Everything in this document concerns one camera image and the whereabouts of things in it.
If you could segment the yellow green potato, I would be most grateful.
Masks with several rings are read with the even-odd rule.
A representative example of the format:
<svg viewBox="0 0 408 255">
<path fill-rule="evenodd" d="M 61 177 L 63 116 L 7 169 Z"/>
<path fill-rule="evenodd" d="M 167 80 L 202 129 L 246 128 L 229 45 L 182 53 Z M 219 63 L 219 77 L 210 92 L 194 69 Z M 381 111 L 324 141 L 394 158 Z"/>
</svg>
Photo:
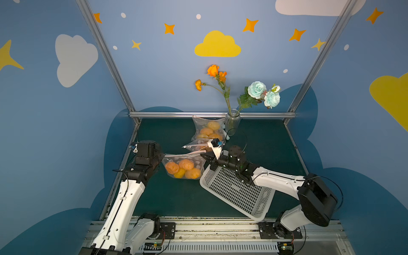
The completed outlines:
<svg viewBox="0 0 408 255">
<path fill-rule="evenodd" d="M 221 125 L 217 121 L 210 121 L 207 123 L 207 127 L 211 128 L 213 131 L 217 131 L 221 128 Z"/>
</svg>

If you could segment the clear zipper bag pink zipper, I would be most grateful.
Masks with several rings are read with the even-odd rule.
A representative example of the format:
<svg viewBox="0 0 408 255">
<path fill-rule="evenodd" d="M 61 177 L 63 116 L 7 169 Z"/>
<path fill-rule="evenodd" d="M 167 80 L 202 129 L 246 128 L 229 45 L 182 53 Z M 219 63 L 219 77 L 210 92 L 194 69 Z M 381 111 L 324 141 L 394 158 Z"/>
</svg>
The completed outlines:
<svg viewBox="0 0 408 255">
<path fill-rule="evenodd" d="M 211 120 L 194 115 L 192 119 L 195 126 L 195 134 L 191 138 L 192 141 L 215 138 L 224 140 L 226 138 L 226 132 L 224 130 L 225 118 Z"/>
</svg>

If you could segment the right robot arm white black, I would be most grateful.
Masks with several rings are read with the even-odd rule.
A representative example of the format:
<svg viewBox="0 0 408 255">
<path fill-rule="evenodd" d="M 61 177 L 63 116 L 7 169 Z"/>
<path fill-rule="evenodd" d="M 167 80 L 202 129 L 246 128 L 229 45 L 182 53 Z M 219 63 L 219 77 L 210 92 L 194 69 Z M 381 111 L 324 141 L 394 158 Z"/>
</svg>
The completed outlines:
<svg viewBox="0 0 408 255">
<path fill-rule="evenodd" d="M 338 198 L 324 183 L 320 176 L 309 173 L 307 176 L 294 176 L 268 170 L 246 160 L 245 152 L 238 146 L 232 146 L 227 155 L 219 148 L 201 154 L 209 170 L 229 170 L 227 174 L 245 187 L 263 187 L 288 194 L 299 201 L 299 205 L 282 212 L 273 228 L 279 238 L 284 238 L 297 228 L 314 224 L 326 227 L 335 212 Z"/>
</svg>

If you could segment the large orange potato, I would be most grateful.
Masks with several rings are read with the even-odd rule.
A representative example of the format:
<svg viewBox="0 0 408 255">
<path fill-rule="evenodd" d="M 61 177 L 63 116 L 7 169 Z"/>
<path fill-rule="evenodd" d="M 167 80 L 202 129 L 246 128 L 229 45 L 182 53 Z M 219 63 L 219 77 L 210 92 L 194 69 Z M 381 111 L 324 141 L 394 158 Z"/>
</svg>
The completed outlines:
<svg viewBox="0 0 408 255">
<path fill-rule="evenodd" d="M 214 131 L 211 128 L 204 127 L 203 129 L 200 130 L 200 134 L 203 136 L 209 137 L 211 134 L 213 134 Z"/>
</svg>

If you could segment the wrinkled orange potato bottom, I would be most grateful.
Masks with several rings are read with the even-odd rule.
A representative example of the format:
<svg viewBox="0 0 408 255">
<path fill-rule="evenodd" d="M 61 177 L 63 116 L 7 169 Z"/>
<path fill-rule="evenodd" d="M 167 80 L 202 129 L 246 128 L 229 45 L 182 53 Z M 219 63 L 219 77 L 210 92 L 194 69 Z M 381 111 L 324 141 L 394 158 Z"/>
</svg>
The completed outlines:
<svg viewBox="0 0 408 255">
<path fill-rule="evenodd" d="M 181 169 L 185 169 L 186 171 L 194 169 L 194 162 L 189 159 L 183 159 L 179 161 L 178 165 Z"/>
</svg>

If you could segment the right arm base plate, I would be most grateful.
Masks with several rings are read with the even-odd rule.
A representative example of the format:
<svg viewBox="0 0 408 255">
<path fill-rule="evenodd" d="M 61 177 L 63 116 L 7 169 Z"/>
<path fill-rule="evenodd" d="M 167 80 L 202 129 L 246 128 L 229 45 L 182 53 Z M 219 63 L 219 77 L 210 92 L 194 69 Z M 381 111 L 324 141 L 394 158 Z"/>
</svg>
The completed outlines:
<svg viewBox="0 0 408 255">
<path fill-rule="evenodd" d="M 287 230 L 281 223 L 259 222 L 259 233 L 261 239 L 302 239 L 300 228 L 294 231 Z"/>
</svg>

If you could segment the yellow orange potato basket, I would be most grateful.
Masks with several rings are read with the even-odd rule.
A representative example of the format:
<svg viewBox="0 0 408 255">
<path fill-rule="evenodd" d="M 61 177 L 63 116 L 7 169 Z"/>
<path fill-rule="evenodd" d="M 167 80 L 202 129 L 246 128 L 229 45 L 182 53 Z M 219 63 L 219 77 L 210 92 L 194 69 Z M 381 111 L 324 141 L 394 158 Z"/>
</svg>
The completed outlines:
<svg viewBox="0 0 408 255">
<path fill-rule="evenodd" d="M 174 176 L 176 179 L 182 179 L 182 178 L 184 177 L 185 173 L 186 173 L 186 170 L 185 170 L 185 169 L 179 169 L 178 172 L 175 173 L 173 176 Z"/>
</svg>

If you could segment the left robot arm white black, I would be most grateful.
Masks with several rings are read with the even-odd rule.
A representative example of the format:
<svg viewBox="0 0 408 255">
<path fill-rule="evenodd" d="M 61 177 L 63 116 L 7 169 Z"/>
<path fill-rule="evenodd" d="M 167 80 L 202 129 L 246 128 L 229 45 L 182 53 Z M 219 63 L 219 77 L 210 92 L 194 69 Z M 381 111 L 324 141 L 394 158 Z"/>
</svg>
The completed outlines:
<svg viewBox="0 0 408 255">
<path fill-rule="evenodd" d="M 134 157 L 120 170 L 124 180 L 108 218 L 90 247 L 81 248 L 81 255 L 133 255 L 146 239 L 160 233 L 160 220 L 154 214 L 143 214 L 136 226 L 127 231 L 140 197 L 164 158 L 155 141 L 135 142 L 131 149 Z"/>
</svg>

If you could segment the spare clear zipper bag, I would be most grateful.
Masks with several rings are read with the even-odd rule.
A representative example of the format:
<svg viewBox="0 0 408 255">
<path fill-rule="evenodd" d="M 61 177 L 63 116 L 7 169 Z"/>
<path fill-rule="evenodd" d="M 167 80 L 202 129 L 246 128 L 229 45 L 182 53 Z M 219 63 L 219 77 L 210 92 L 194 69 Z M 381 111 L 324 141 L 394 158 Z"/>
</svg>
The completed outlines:
<svg viewBox="0 0 408 255">
<path fill-rule="evenodd" d="M 204 139 L 204 140 L 194 140 L 186 145 L 184 145 L 182 148 L 189 150 L 190 152 L 195 152 L 195 151 L 206 151 L 206 152 L 212 152 L 212 149 L 208 145 L 209 140 Z"/>
</svg>

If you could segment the wrinkled orange potato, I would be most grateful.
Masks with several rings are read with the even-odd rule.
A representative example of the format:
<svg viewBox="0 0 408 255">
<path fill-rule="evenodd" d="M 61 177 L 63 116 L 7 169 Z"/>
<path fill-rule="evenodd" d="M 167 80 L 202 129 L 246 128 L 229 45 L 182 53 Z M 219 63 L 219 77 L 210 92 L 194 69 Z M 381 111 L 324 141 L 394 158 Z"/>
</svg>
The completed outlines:
<svg viewBox="0 0 408 255">
<path fill-rule="evenodd" d="M 181 169 L 185 169 L 186 171 L 194 169 L 194 162 L 189 159 L 183 159 L 179 161 L 178 165 Z"/>
<path fill-rule="evenodd" d="M 167 170 L 168 174 L 174 175 L 179 172 L 180 167 L 177 163 L 169 161 L 165 164 L 165 169 Z"/>
</svg>

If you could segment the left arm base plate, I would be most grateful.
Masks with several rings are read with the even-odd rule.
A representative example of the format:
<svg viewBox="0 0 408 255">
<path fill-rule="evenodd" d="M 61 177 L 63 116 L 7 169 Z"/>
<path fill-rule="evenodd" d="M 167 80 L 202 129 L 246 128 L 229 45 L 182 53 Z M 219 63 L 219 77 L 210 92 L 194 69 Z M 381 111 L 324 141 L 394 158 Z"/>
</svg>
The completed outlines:
<svg viewBox="0 0 408 255">
<path fill-rule="evenodd" d="M 150 236 L 153 240 L 173 240 L 175 239 L 176 223 L 164 222 L 160 226 L 155 225 L 153 234 Z"/>
</svg>

